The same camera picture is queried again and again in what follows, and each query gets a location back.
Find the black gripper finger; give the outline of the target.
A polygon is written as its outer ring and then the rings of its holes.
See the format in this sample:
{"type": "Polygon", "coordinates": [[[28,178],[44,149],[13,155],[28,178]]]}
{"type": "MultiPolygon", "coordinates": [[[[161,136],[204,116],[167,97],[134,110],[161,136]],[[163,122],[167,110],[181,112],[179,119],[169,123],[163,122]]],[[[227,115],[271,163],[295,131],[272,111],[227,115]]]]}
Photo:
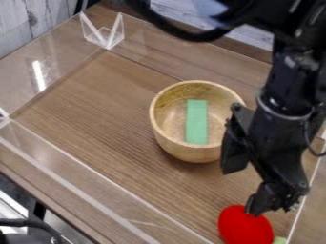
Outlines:
{"type": "Polygon", "coordinates": [[[236,173],[245,169],[249,161],[245,139],[233,129],[227,128],[221,141],[220,167],[223,174],[236,173]]]}
{"type": "Polygon", "coordinates": [[[261,182],[257,191],[249,196],[244,213],[259,216],[268,211],[289,210],[292,192],[275,182],[261,182]]]}

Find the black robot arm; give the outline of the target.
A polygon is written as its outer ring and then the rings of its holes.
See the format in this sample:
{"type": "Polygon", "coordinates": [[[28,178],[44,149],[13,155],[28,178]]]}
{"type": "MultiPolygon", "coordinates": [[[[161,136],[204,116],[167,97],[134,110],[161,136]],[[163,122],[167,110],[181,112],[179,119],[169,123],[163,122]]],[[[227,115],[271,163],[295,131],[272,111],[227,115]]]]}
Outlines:
{"type": "Polygon", "coordinates": [[[221,146],[223,173],[252,165],[261,178],[244,212],[257,216],[299,203],[309,191],[301,154],[316,157],[313,137],[326,122],[326,0],[212,0],[211,16],[273,34],[272,66],[251,110],[233,103],[221,146]]]}

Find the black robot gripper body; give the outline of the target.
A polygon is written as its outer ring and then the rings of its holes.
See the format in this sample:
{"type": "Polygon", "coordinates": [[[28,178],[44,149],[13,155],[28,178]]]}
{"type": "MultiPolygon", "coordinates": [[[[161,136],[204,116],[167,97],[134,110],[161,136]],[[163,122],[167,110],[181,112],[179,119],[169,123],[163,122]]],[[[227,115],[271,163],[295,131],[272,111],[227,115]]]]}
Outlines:
{"type": "Polygon", "coordinates": [[[305,96],[257,94],[257,106],[231,105],[227,128],[245,139],[249,161],[261,182],[275,182],[291,192],[291,208],[309,191],[301,164],[318,132],[318,102],[305,96]]]}

